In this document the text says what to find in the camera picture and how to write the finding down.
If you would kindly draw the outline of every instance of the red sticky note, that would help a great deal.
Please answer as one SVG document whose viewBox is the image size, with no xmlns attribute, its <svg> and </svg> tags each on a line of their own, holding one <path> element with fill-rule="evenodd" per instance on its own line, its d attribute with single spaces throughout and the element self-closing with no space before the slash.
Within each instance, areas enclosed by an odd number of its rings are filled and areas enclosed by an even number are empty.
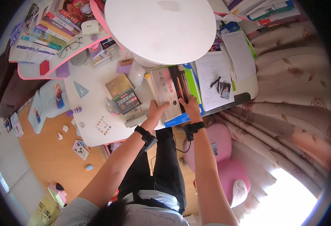
<svg viewBox="0 0 331 226">
<path fill-rule="evenodd" d="M 45 75 L 50 70 L 50 64 L 48 60 L 44 60 L 40 64 L 40 75 Z"/>
</svg>

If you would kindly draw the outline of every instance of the gray pouch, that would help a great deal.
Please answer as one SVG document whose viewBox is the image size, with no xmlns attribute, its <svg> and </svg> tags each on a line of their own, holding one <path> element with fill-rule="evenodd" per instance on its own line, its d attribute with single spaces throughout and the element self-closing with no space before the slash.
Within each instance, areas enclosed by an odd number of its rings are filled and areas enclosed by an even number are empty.
<svg viewBox="0 0 331 226">
<path fill-rule="evenodd" d="M 81 66 L 83 64 L 87 64 L 87 61 L 90 57 L 90 53 L 88 51 L 88 49 L 79 52 L 78 54 L 76 54 L 74 57 L 72 57 L 70 59 L 70 62 L 74 65 L 74 66 Z"/>
</svg>

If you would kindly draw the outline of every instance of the wrist strap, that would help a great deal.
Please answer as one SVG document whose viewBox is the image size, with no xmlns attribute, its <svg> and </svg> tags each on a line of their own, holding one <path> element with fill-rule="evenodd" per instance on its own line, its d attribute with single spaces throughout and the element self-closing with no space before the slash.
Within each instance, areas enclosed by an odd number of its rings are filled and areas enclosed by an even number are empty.
<svg viewBox="0 0 331 226">
<path fill-rule="evenodd" d="M 191 124 L 191 131 L 192 133 L 197 133 L 199 129 L 205 128 L 204 122 L 200 121 L 199 123 L 192 123 Z"/>
<path fill-rule="evenodd" d="M 158 141 L 150 132 L 139 125 L 135 128 L 134 132 L 138 132 L 142 135 L 141 139 L 145 142 L 144 146 L 141 148 L 143 151 L 147 151 Z"/>
</svg>

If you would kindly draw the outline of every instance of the triangle ruler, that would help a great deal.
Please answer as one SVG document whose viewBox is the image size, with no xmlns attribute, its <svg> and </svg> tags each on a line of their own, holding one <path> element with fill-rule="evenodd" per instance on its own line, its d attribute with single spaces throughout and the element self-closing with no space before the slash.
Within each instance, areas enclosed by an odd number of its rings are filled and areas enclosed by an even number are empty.
<svg viewBox="0 0 331 226">
<path fill-rule="evenodd" d="M 77 93 L 79 94 L 80 98 L 85 96 L 89 91 L 84 88 L 82 85 L 74 81 L 75 88 L 77 90 Z"/>
</svg>

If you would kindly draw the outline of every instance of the black pants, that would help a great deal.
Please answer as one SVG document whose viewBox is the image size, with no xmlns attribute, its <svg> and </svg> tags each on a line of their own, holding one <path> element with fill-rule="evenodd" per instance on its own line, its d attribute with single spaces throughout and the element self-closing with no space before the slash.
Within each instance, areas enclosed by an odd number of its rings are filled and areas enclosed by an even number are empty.
<svg viewBox="0 0 331 226">
<path fill-rule="evenodd" d="M 153 176 L 150 175 L 148 156 L 142 153 L 130 166 L 119 186 L 118 199 L 137 190 L 157 190 L 177 198 L 183 214 L 186 208 L 184 179 L 179 167 L 176 144 L 173 140 L 172 128 L 155 131 L 157 157 Z"/>
</svg>

